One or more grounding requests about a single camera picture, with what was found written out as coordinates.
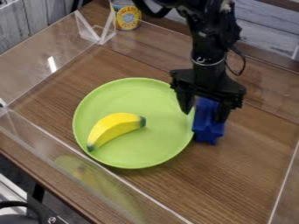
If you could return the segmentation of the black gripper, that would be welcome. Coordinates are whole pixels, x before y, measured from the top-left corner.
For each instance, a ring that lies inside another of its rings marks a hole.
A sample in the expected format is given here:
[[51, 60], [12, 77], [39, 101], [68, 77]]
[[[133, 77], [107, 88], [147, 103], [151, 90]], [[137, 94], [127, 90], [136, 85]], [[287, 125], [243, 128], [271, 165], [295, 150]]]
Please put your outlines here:
[[229, 112], [243, 106], [243, 97], [247, 90], [243, 85], [233, 81], [225, 72], [196, 72], [193, 69], [177, 69], [169, 72], [172, 77], [171, 88], [176, 93], [176, 99], [181, 112], [191, 113], [195, 95], [220, 102], [215, 121], [224, 123], [229, 117]]

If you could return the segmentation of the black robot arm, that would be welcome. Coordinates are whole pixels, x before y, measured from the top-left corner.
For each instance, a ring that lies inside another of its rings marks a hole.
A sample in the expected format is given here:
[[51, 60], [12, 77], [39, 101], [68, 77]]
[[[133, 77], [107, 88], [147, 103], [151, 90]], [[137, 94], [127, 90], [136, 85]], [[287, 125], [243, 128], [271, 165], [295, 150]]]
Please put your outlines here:
[[223, 123], [243, 105], [247, 90], [228, 76], [227, 53], [235, 49], [241, 28], [235, 19], [233, 0], [155, 0], [185, 18], [192, 37], [191, 69], [171, 71], [172, 89], [183, 113], [197, 96], [219, 103], [213, 121]]

